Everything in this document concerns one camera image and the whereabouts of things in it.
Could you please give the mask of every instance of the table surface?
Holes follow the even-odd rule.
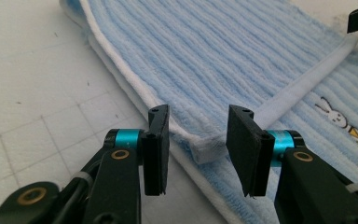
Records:
[[[293,3],[341,33],[358,8],[358,0]],[[0,203],[35,181],[63,187],[112,128],[146,121],[58,0],[0,0]],[[225,223],[173,159],[167,194],[143,196],[142,209],[143,223]]]

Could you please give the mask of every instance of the blue striped towel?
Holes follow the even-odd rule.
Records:
[[[267,197],[243,197],[225,148],[228,105],[254,110],[262,128],[297,130],[311,150],[358,183],[353,36],[285,0],[61,4],[143,104],[171,106],[172,139],[183,149],[172,154],[228,222],[278,223],[273,200],[280,173],[270,172]]]

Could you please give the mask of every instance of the folded towel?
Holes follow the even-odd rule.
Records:
[[[328,76],[313,82],[310,92],[296,88],[349,40],[287,1],[61,4],[89,39],[95,37],[104,62],[118,68],[143,104],[171,106],[172,139],[185,155],[175,158],[197,168],[190,175],[228,222],[278,223],[273,200],[280,172],[270,172],[267,197],[243,197],[225,156],[228,105],[274,114],[269,103],[298,94],[290,104],[277,104],[282,116],[266,126],[299,131],[310,149],[358,183],[358,52],[324,70]],[[213,191],[200,184],[204,179]]]

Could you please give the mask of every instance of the cartoon rabbit print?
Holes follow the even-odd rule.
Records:
[[[350,125],[347,118],[339,111],[333,109],[324,97],[321,97],[321,103],[316,105],[316,108],[338,127],[345,129],[358,143],[358,129]]]

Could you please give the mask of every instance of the terry cloth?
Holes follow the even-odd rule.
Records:
[[[352,37],[284,0],[78,1],[61,4],[106,66],[114,64],[130,84],[135,104],[171,106],[170,132],[181,147],[172,154],[228,222],[278,223],[280,174],[271,170],[266,197],[243,197],[222,135],[228,105],[267,117],[279,112],[263,125],[298,131],[312,151],[358,183]],[[309,83],[312,71],[324,74]],[[307,83],[308,90],[299,88]],[[280,104],[287,95],[295,97]]]

